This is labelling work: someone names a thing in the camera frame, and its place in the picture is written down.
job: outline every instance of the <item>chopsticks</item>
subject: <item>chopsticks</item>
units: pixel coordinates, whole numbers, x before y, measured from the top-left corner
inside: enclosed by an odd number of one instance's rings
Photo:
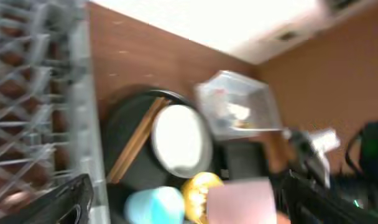
[[[149,137],[152,130],[153,121],[157,114],[169,103],[170,100],[166,100],[164,97],[158,97],[153,102],[152,106],[150,106],[149,110],[146,112],[145,116],[134,131],[134,134],[131,136],[130,140],[122,150],[122,153],[120,154],[116,163],[114,163],[113,168],[108,175],[108,181],[110,183],[116,184],[124,176],[128,170],[128,167],[131,165]]]

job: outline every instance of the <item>light blue object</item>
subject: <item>light blue object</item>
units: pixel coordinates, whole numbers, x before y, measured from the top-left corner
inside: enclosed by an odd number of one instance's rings
[[[159,187],[132,194],[124,206],[131,224],[182,224],[185,204],[173,187]]]

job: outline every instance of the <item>gray basket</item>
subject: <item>gray basket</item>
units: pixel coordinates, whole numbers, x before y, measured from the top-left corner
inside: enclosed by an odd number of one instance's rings
[[[95,192],[90,223],[109,223],[85,4],[0,0],[0,200],[11,189],[38,197],[88,173]],[[63,131],[55,130],[56,114]],[[62,170],[55,169],[58,150],[69,157]],[[12,151],[23,157],[2,159]],[[17,172],[6,169],[19,164]],[[24,178],[34,167],[47,176],[41,189]]]

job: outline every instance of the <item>white plate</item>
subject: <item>white plate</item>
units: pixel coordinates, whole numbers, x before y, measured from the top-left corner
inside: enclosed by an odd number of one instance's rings
[[[157,115],[152,143],[160,163],[178,177],[193,177],[210,166],[210,134],[199,114],[188,106],[168,106]]]

